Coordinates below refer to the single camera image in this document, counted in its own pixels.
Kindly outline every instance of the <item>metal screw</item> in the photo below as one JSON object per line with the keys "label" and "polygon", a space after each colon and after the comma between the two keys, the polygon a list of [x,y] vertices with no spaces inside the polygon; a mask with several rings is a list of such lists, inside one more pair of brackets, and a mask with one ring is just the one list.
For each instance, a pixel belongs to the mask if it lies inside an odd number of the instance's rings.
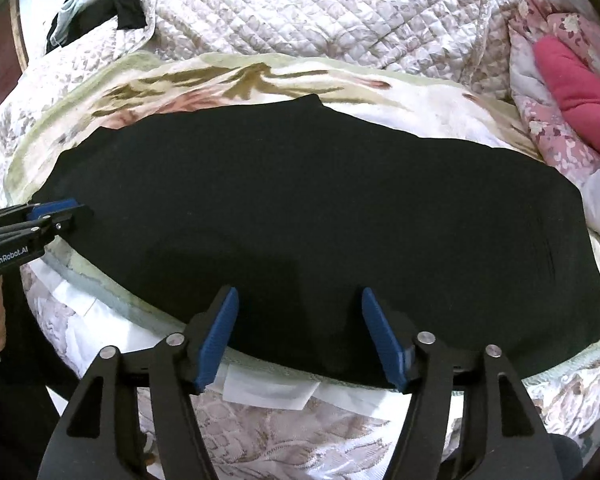
{"label": "metal screw", "polygon": [[105,346],[102,350],[100,350],[100,357],[102,357],[103,359],[111,359],[115,354],[115,346]]}
{"label": "metal screw", "polygon": [[502,349],[497,345],[487,345],[485,352],[490,357],[500,357],[502,355]]}
{"label": "metal screw", "polygon": [[180,346],[182,343],[184,343],[184,336],[182,334],[171,334],[167,338],[167,345],[169,346]]}
{"label": "metal screw", "polygon": [[425,345],[431,345],[436,342],[436,336],[431,332],[420,332],[418,334],[418,341]]}

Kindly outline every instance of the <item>blanket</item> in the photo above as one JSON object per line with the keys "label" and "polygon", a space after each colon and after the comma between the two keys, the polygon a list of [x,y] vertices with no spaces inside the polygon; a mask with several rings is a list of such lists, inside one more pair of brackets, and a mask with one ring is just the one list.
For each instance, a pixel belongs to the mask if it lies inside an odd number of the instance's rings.
{"label": "blanket", "polygon": [[600,235],[600,21],[586,0],[522,0],[512,95],[545,162],[582,192]]}
{"label": "blanket", "polygon": [[329,57],[509,94],[519,0],[157,0],[156,52]]}
{"label": "blanket", "polygon": [[[20,93],[27,91],[29,86],[16,88],[13,102],[19,103],[20,115],[5,116],[0,123],[3,138],[10,141],[7,155],[0,156],[0,207],[26,200],[44,182],[59,153],[99,125],[115,128],[150,113],[272,102],[311,92],[337,110],[423,137],[472,140],[539,158],[510,105],[476,96],[451,82],[357,68],[332,60],[295,60],[276,54],[207,54],[164,64],[155,56],[137,52],[99,71],[62,100],[54,93],[66,92],[64,84],[49,83],[41,93],[56,104],[48,105],[45,112],[27,108],[23,99],[26,93]],[[35,120],[27,119],[36,115]],[[21,128],[21,137],[5,135],[12,128]],[[120,289],[61,240],[51,247],[49,256],[60,263],[58,269],[65,269],[67,276],[75,278],[72,283],[114,310],[117,319],[130,319],[160,337],[177,330],[174,320]],[[600,267],[600,254],[596,259]],[[59,354],[76,371],[84,373],[102,344],[95,332],[90,335],[91,342],[96,342],[91,344],[93,349],[76,337],[76,327],[89,322],[89,316],[59,302],[30,267],[23,269],[23,277],[30,306],[43,331]],[[96,325],[102,332],[102,318],[97,318]],[[247,371],[262,370],[266,365],[230,351],[224,362]],[[270,366],[265,369],[283,377],[293,373]],[[577,436],[600,416],[600,354],[584,354],[525,384],[551,431]],[[143,429],[151,432],[148,392],[140,395]],[[311,397],[300,412],[291,413],[240,406],[213,390],[195,400],[218,471],[240,478],[259,478],[263,474],[276,478],[321,477],[327,470],[340,477],[358,473],[364,478],[380,478],[401,425],[399,417],[388,420],[363,416],[317,397]],[[447,452],[458,442],[461,412],[460,402],[451,415]],[[284,428],[296,427],[294,421],[301,420],[296,416],[308,417],[306,431],[302,438],[291,441]],[[264,420],[268,420],[266,428],[260,426]],[[302,459],[290,462],[285,458],[289,456]]]}

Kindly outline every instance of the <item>pink pillow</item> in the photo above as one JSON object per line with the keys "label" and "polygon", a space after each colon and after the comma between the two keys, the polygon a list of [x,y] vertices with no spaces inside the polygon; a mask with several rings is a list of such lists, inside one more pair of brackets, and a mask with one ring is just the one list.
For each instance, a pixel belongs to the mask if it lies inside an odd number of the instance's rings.
{"label": "pink pillow", "polygon": [[534,45],[534,55],[564,119],[600,153],[600,76],[553,36],[539,40]]}

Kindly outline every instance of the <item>blue gripper pad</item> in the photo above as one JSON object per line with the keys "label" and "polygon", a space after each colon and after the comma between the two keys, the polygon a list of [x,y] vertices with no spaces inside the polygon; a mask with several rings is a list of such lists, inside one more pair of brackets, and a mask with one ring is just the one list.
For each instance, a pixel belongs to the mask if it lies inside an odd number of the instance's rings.
{"label": "blue gripper pad", "polygon": [[80,204],[73,198],[69,198],[67,200],[59,200],[58,202],[48,202],[45,204],[40,204],[35,206],[31,213],[27,215],[27,220],[38,220],[42,218],[44,215],[49,215],[52,213],[57,213],[58,211],[62,211],[63,209],[69,209],[70,207],[78,207]]}
{"label": "blue gripper pad", "polygon": [[413,347],[404,349],[398,342],[374,292],[368,287],[362,291],[362,316],[376,346],[386,380],[403,392],[408,384],[406,372],[413,364]]}
{"label": "blue gripper pad", "polygon": [[198,376],[194,384],[199,392],[202,392],[216,378],[222,354],[234,330],[235,319],[238,317],[238,306],[238,291],[232,287],[224,297],[218,315],[198,352]]}

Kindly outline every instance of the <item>black clothing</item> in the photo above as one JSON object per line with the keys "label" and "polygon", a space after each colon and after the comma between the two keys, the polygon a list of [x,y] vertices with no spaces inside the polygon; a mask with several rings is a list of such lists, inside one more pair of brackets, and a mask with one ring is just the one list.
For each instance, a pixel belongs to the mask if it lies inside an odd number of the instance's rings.
{"label": "black clothing", "polygon": [[69,399],[76,375],[40,332],[20,272],[4,275],[7,346],[0,357],[0,479],[35,480],[59,416],[45,388]]}
{"label": "black clothing", "polygon": [[232,348],[386,386],[360,290],[521,376],[600,339],[580,193],[507,149],[421,139],[292,102],[160,114],[64,152],[36,202],[75,198],[66,240],[183,322],[240,293]]}

